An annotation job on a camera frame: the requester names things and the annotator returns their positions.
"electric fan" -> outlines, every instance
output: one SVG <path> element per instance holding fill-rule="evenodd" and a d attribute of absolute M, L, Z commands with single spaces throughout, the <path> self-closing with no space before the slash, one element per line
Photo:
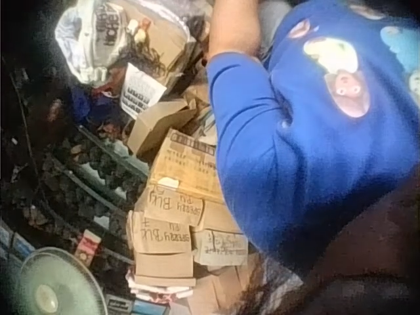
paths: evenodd
<path fill-rule="evenodd" d="M 54 247 L 26 258 L 18 280 L 18 313 L 23 315 L 107 315 L 94 276 L 77 258 Z"/>

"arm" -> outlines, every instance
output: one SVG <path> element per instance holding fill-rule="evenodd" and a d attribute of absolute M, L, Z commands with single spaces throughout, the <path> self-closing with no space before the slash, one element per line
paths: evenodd
<path fill-rule="evenodd" d="M 220 53 L 255 56 L 261 36 L 259 0 L 216 0 L 210 27 L 209 59 Z"/>

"blue cloth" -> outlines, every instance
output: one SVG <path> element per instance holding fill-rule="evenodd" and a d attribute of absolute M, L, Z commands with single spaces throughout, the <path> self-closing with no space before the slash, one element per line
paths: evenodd
<path fill-rule="evenodd" d="M 300 275 L 419 161 L 418 27 L 312 0 L 280 24 L 265 67 L 237 53 L 207 66 L 226 203 Z"/>

